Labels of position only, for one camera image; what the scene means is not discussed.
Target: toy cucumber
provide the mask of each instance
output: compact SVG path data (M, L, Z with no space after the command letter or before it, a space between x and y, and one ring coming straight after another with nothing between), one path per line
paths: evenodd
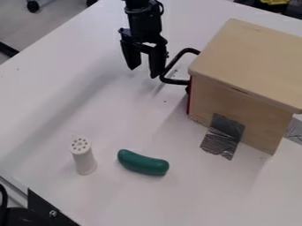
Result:
M147 175L163 176L169 169L167 161L149 158L125 149L119 150L117 159L128 170Z

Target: box lid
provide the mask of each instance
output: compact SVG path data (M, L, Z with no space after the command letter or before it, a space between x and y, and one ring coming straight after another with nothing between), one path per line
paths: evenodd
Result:
M302 38L230 19L189 73L302 113Z

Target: wooden box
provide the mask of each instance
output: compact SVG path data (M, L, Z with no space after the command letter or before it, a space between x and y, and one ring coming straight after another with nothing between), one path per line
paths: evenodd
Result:
M231 19L189 67L189 116L214 113L245 125L242 141L273 154L302 112L302 39Z

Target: white tabletop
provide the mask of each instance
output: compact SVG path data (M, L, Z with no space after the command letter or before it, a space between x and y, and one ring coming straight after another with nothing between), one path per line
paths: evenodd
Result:
M202 50L229 18L302 36L302 21L239 4L163 3L171 56ZM150 79L146 61L126 67L123 7L101 0L0 66L1 168L82 225L300 225L301 146L283 139L271 157L239 144L232 161L201 150L207 128L186 115L184 88ZM192 60L175 75L187 78ZM98 161L86 177L68 151L79 135ZM170 170L132 173L117 162L121 148L163 158Z

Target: black handle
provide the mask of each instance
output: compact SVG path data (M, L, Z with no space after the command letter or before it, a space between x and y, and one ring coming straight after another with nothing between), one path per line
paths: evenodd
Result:
M0 225L5 225L6 208L8 203L8 195L4 186L0 184L0 193L2 195L2 203L0 206Z

